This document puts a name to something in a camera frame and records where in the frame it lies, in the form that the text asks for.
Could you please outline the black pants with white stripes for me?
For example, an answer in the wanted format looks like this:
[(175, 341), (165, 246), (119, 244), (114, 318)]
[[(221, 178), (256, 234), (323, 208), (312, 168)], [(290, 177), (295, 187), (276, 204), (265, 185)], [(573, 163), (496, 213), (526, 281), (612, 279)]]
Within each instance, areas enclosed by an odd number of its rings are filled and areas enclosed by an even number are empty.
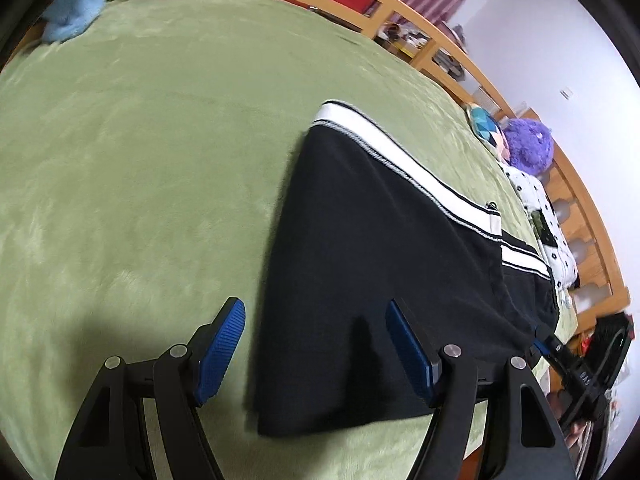
[(559, 321), (548, 266), (495, 206), (329, 100), (300, 147), (271, 246), (254, 397), (262, 436), (427, 414), (386, 328), (391, 302), (434, 346), (474, 356), (486, 384), (511, 356), (536, 363), (536, 328)]

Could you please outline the white polka dot pillow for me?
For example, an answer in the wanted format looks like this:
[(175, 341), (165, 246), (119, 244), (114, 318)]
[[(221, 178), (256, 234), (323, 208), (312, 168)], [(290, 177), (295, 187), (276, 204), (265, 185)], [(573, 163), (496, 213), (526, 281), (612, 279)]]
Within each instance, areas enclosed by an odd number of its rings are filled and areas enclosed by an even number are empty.
[(506, 177), (523, 204), (544, 256), (551, 268), (557, 289), (571, 289), (578, 280), (578, 265), (560, 228), (553, 206), (542, 183), (531, 174), (502, 164)]

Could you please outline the green fuzzy bed blanket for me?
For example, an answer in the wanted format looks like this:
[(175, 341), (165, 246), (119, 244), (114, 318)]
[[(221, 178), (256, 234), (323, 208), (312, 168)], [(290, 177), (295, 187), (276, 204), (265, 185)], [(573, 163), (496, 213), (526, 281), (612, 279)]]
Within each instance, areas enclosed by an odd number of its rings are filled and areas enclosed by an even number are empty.
[(158, 356), (262, 267), (300, 139), (355, 105), (533, 243), (518, 194), (430, 78), (280, 0), (111, 0), (1, 75), (1, 432), (50, 479), (108, 356)]

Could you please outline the purple plush toy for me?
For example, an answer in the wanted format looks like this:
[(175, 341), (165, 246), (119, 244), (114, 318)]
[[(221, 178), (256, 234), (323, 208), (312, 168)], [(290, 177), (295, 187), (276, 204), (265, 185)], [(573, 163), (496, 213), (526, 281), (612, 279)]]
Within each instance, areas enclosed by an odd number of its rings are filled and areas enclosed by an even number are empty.
[(509, 144), (510, 164), (534, 177), (543, 174), (553, 162), (551, 130), (536, 119), (510, 119), (503, 129)]

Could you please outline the teal patterned cushion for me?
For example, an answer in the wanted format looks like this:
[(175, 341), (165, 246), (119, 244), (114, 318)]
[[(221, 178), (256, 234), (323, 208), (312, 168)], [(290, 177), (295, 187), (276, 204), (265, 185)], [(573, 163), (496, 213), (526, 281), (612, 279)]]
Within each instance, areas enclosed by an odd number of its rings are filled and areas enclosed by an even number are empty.
[(496, 148), (503, 141), (503, 134), (495, 118), (474, 103), (466, 103), (464, 106), (466, 118), (474, 134)]

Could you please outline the light blue fleece garment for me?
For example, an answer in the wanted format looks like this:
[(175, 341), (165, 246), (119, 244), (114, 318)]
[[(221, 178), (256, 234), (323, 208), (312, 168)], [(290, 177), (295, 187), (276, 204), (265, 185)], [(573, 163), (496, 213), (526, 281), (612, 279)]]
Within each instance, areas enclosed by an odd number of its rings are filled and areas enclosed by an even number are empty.
[(105, 0), (54, 0), (42, 14), (41, 39), (47, 44), (73, 39), (87, 30), (104, 8)]

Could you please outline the wooden bed frame rail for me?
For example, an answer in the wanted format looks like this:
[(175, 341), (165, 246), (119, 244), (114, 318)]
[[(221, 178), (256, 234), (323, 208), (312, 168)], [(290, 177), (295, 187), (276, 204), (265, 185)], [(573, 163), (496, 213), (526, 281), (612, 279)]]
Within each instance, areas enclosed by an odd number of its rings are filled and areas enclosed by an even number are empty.
[[(375, 39), (382, 27), (390, 24), (390, 17), (397, 14), (416, 25), (416, 28), (427, 36), (424, 46), (413, 53), (410, 66), (436, 81), (459, 104), (476, 102), (475, 96), (464, 90), (446, 70), (436, 65), (436, 54), (444, 52), (478, 82), (487, 99), (495, 104), (494, 117), (497, 120), (518, 116), (499, 90), (450, 35), (445, 34), (442, 29), (400, 0), (372, 0), (378, 7), (370, 15), (359, 13), (335, 0), (284, 1), (320, 10), (370, 39)], [(575, 259), (580, 277), (580, 286), (574, 290), (574, 294), (583, 294), (591, 289), (606, 292), (600, 300), (576, 314), (575, 333), (589, 334), (594, 331), (598, 318), (626, 309), (630, 305), (630, 293), (624, 283), (613, 244), (600, 212), (593, 203), (585, 183), (559, 145), (555, 145), (553, 153), (553, 162), (548, 171), (549, 180), (544, 184), (544, 188), (550, 200), (553, 200), (555, 208), (566, 212), (561, 218), (561, 229), (570, 246), (576, 249)]]

